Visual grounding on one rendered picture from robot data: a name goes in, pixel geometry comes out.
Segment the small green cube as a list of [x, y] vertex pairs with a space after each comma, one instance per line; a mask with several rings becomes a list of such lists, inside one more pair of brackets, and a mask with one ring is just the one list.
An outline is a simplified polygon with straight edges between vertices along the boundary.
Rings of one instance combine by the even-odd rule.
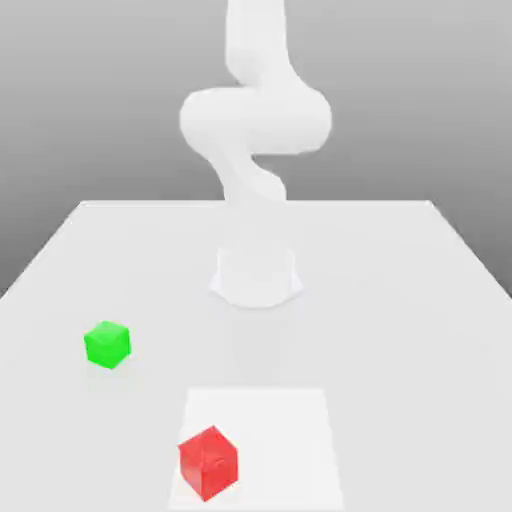
[[111, 321], [102, 321], [85, 333], [84, 344], [87, 359], [107, 369], [114, 369], [131, 354], [129, 329]]

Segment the small red cube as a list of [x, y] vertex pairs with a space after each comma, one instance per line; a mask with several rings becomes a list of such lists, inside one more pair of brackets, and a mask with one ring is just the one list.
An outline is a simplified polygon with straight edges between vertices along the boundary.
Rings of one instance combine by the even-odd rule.
[[185, 482], [206, 502], [238, 481], [238, 451], [212, 425], [178, 445], [179, 469]]

